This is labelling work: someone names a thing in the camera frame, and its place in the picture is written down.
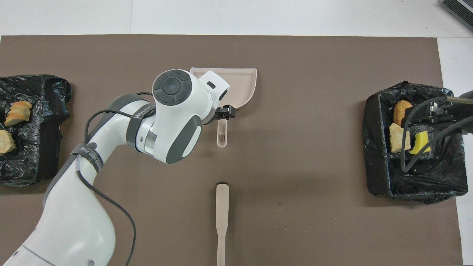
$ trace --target white table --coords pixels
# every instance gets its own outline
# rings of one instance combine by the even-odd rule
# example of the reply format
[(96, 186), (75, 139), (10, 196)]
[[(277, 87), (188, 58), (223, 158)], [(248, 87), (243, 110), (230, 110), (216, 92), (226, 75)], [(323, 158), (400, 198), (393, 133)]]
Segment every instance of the white table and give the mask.
[[(0, 0), (0, 37), (63, 34), (436, 37), (444, 87), (473, 89), (473, 32), (436, 0)], [(473, 136), (464, 142), (473, 166)], [(473, 194), (456, 202), (463, 263), (473, 265)]]

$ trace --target black cable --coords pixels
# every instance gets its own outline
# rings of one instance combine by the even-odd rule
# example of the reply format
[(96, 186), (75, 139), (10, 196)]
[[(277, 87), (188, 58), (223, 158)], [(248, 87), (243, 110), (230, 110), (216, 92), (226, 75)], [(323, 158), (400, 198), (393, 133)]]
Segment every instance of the black cable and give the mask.
[(79, 170), (76, 171), (76, 173), (79, 176), (79, 179), (82, 181), (82, 183), (86, 185), (86, 187), (88, 187), (89, 189), (94, 191), (97, 195), (99, 195), (101, 198), (105, 199), (106, 201), (110, 202), (112, 205), (120, 209), (120, 211), (122, 211), (126, 215), (126, 217), (128, 217), (128, 219), (130, 220), (131, 226), (133, 227), (133, 242), (131, 243), (130, 254), (128, 255), (128, 260), (126, 261), (126, 264), (125, 264), (125, 266), (128, 266), (128, 264), (131, 261), (131, 257), (133, 255), (133, 251), (135, 250), (135, 242), (136, 242), (136, 226), (135, 226), (135, 222), (133, 221), (133, 218), (120, 204), (118, 204), (113, 199), (109, 198), (107, 195), (103, 194), (100, 190), (98, 190), (89, 182), (87, 182), (87, 180), (82, 176)]
[[(94, 113), (90, 118), (89, 120), (87, 120), (87, 123), (86, 123), (86, 126), (85, 126), (85, 135), (84, 135), (84, 143), (87, 144), (89, 142), (89, 134), (88, 134), (88, 128), (90, 126), (90, 122), (92, 122), (92, 120), (99, 114), (103, 114), (103, 113), (114, 113), (114, 114), (119, 114), (119, 115), (124, 115), (126, 117), (129, 117), (131, 118), (131, 115), (130, 114), (127, 114), (125, 112), (122, 112), (122, 111), (118, 111), (118, 110), (113, 110), (113, 109), (104, 109), (104, 110), (100, 110), (96, 113)], [(131, 217), (131, 215), (125, 210), (125, 208), (123, 208), (120, 204), (118, 204), (117, 202), (115, 202), (114, 200), (112, 200), (111, 198), (109, 198), (107, 195), (103, 194), (100, 190), (98, 190), (97, 188), (95, 188), (93, 185), (91, 185), (89, 182), (87, 182), (87, 180), (85, 180), (85, 178), (82, 176), (82, 174), (80, 173), (80, 169), (76, 171), (77, 173), (77, 176), (79, 177), (79, 179), (82, 181), (82, 183), (84, 183), (84, 185), (86, 187), (88, 187), (89, 189), (91, 189), (93, 192), (95, 192), (97, 195), (99, 195), (101, 198), (105, 199), (106, 201), (110, 202), (113, 206), (117, 207), (120, 211), (122, 211), (126, 217), (128, 217), (128, 219), (130, 220), (130, 223), (131, 223), (131, 226), (133, 227), (133, 242), (131, 243), (131, 249), (130, 249), (130, 254), (128, 255), (128, 260), (126, 261), (126, 264), (125, 266), (128, 266), (128, 264), (130, 263), (131, 261), (131, 257), (133, 255), (133, 252), (135, 250), (135, 242), (136, 242), (136, 226), (135, 226), (135, 222), (133, 220), (133, 218)]]
[(427, 104), (430, 104), (432, 102), (437, 102), (437, 101), (445, 101), (447, 99), (446, 96), (441, 96), (441, 97), (435, 97), (435, 98), (432, 98), (432, 99), (428, 99), (428, 100), (425, 100), (421, 103), (419, 103), (418, 105), (416, 105), (411, 113), (407, 116), (406, 120), (405, 120), (405, 123), (404, 123), (404, 130), (403, 130), (403, 138), (402, 138), (402, 145), (401, 145), (401, 171), (402, 172), (407, 172), (408, 169), (406, 170), (406, 163), (405, 163), (405, 147), (406, 147), (406, 135), (407, 135), (407, 127), (409, 126), (409, 123), (411, 122), (411, 119), (414, 117), (414, 114), (419, 110), (421, 109), (422, 107), (424, 107), (425, 105)]
[(98, 112), (96, 112), (95, 114), (93, 114), (89, 120), (87, 121), (86, 123), (86, 129), (85, 129), (85, 136), (84, 136), (84, 143), (87, 144), (89, 142), (89, 135), (88, 135), (88, 127), (90, 125), (90, 122), (99, 114), (102, 114), (102, 113), (115, 113), (115, 114), (119, 114), (119, 115), (124, 115), (126, 117), (129, 117), (131, 118), (131, 115), (130, 114), (127, 114), (125, 112), (122, 112), (122, 111), (118, 111), (118, 110), (113, 110), (113, 109), (104, 109), (104, 110), (100, 110)]
[(434, 142), (438, 141), (439, 139), (445, 137), (451, 131), (453, 131), (453, 130), (455, 130), (455, 129), (461, 127), (462, 125), (467, 124), (471, 121), (473, 121), (473, 116), (462, 119), (462, 120), (456, 122), (455, 124), (450, 125), (446, 129), (442, 130), (440, 133), (436, 134), (428, 143), (426, 143), (424, 145), (424, 147), (422, 147), (422, 149), (414, 157), (412, 157), (411, 161), (407, 164), (407, 166), (404, 169), (401, 169), (401, 170), (403, 172), (409, 171), (412, 168), (412, 166), (414, 165), (414, 163), (422, 156), (424, 151), (428, 147), (430, 147), (430, 145), (432, 145)]
[(153, 94), (151, 92), (147, 92), (147, 91), (144, 91), (144, 92), (137, 92), (136, 95), (143, 95), (143, 94), (146, 94), (146, 95), (149, 95), (149, 96), (153, 96)]

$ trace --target brown mat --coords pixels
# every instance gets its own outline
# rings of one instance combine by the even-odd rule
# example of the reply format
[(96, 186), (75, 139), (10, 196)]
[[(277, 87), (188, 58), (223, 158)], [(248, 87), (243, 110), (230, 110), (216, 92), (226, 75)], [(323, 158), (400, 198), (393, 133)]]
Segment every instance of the brown mat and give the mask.
[[(436, 39), (71, 35), (3, 36), (0, 45), (1, 76), (72, 84), (61, 164), (92, 113), (150, 91), (162, 71), (191, 67), (257, 68), (256, 91), (229, 124), (226, 148), (215, 144), (215, 123), (174, 165), (128, 147), (106, 163), (96, 186), (136, 221), (132, 265), (214, 265), (219, 181), (230, 185), (230, 266), (462, 263), (454, 199), (425, 206), (366, 188), (364, 102), (403, 80), (442, 86)], [(46, 186), (0, 189), (2, 263), (35, 227)], [(131, 227), (102, 202), (117, 235), (109, 265), (124, 265)]]

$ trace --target black button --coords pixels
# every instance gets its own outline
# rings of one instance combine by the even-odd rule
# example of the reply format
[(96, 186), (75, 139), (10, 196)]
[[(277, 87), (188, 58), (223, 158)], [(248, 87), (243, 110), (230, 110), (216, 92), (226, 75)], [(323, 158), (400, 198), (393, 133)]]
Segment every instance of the black button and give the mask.
[(171, 77), (177, 77), (178, 79), (180, 79), (182, 81), (190, 79), (189, 74), (187, 74), (186, 72), (184, 72), (182, 70), (177, 70), (177, 69), (176, 70), (170, 70), (170, 71), (168, 71), (168, 73)]
[(220, 95), (219, 97), (219, 101), (221, 101), (223, 99), (223, 97), (225, 96), (225, 94), (227, 94), (227, 89), (222, 93), (222, 95)]
[(174, 95), (181, 90), (181, 82), (176, 78), (168, 78), (163, 82), (163, 91), (166, 94)]
[(154, 90), (158, 90), (161, 88), (161, 84), (163, 83), (163, 81), (166, 79), (166, 74), (163, 73), (161, 74), (157, 79), (156, 81), (154, 82), (153, 84), (153, 89)]
[(174, 98), (165, 95), (161, 91), (156, 94), (156, 97), (158, 98), (158, 100), (161, 100), (164, 103), (167, 103), (167, 104), (173, 104), (174, 103)]
[(182, 90), (177, 94), (177, 99), (182, 101), (189, 96), (191, 91), (191, 84), (189, 82), (186, 82), (182, 85)]
[(215, 89), (215, 84), (213, 84), (212, 82), (207, 82), (207, 85), (209, 85), (212, 89)]

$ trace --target bread piece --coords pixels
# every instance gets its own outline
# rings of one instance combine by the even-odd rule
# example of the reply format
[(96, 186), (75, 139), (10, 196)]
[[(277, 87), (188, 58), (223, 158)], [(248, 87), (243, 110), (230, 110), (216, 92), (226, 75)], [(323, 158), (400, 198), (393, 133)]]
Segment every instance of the bread piece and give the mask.
[(0, 156), (16, 148), (11, 134), (6, 130), (0, 130)]
[(397, 102), (394, 106), (394, 123), (398, 124), (398, 126), (403, 126), (404, 113), (410, 107), (412, 107), (412, 104), (408, 101), (400, 100)]
[(8, 112), (7, 119), (5, 120), (5, 126), (13, 126), (20, 123), (21, 121), (28, 121), (30, 117), (30, 109), (33, 106), (25, 101), (13, 103)]
[[(404, 129), (395, 123), (392, 123), (389, 126), (389, 142), (391, 143), (391, 153), (401, 152), (401, 147), (403, 144), (403, 131)], [(406, 133), (405, 140), (406, 144), (404, 150), (408, 150), (411, 148), (411, 136), (409, 135), (409, 131)]]

